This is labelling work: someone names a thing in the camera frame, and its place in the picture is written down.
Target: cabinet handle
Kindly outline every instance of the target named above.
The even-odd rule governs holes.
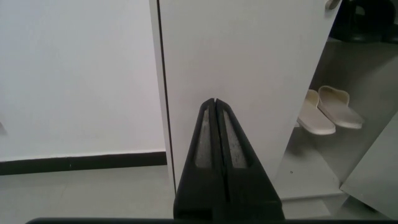
[[[340,0],[328,0],[325,5],[326,10],[335,9],[339,2]]]

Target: cabinet door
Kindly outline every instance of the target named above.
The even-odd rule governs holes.
[[[341,190],[398,219],[398,113],[369,148]]]
[[[338,8],[319,0],[159,2],[176,184],[209,98],[232,107],[273,178]]]

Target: black baseboard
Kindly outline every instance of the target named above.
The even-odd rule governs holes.
[[[166,165],[166,152],[59,157],[0,162],[0,175]]]

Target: floor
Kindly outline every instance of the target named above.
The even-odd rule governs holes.
[[[38,217],[173,218],[167,166],[0,176],[0,223]]]

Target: white slipper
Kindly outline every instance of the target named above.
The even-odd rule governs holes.
[[[335,125],[343,128],[361,129],[364,120],[348,107],[349,94],[330,86],[321,86],[318,108]]]
[[[315,90],[307,91],[297,122],[312,134],[326,135],[335,133],[336,126],[317,108],[318,102],[318,93]]]

